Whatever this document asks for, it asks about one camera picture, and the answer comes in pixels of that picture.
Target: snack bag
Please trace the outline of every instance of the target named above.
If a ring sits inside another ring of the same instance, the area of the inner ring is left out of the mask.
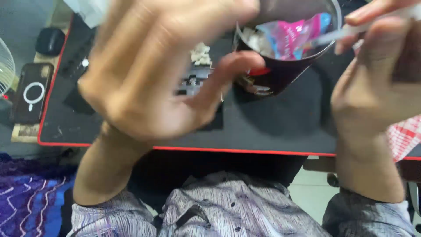
[[[307,21],[274,21],[260,24],[256,29],[265,34],[276,59],[299,60],[306,53],[301,47],[307,41],[324,34],[331,19],[328,13],[318,13]]]

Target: phone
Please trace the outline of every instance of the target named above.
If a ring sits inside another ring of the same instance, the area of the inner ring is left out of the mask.
[[[54,66],[51,63],[28,63],[22,68],[13,98],[10,120],[19,124],[36,124],[41,120]]]

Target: red label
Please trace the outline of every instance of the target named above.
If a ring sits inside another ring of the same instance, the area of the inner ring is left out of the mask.
[[[253,69],[253,70],[250,70],[247,74],[249,76],[260,76],[260,75],[267,74],[269,72],[270,72],[270,69],[267,68],[267,67],[265,67],[265,68],[262,68],[262,69]]]

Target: striped shirt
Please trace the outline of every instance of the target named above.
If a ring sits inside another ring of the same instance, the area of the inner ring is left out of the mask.
[[[95,207],[74,204],[68,236],[415,236],[407,207],[406,201],[376,202],[341,190],[319,225],[284,186],[219,172],[173,190],[158,228],[144,203],[122,191]]]

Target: hand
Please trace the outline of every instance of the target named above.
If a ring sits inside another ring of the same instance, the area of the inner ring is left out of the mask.
[[[258,11],[258,0],[115,0],[79,90],[108,123],[135,140],[186,134],[213,119],[236,74],[264,67],[255,52],[233,52],[197,96],[174,96],[190,49]]]
[[[376,17],[416,3],[421,3],[421,0],[374,0],[347,15],[345,17],[346,25],[344,27],[347,27],[348,25],[359,26],[374,20]],[[361,36],[363,36],[363,34],[345,37],[344,39],[337,41],[335,53],[340,55],[351,49]]]
[[[419,54],[421,41],[414,39],[420,33],[419,25],[397,17],[377,21],[366,33],[331,98],[338,133],[348,145],[362,145],[421,113],[421,61],[413,55]]]

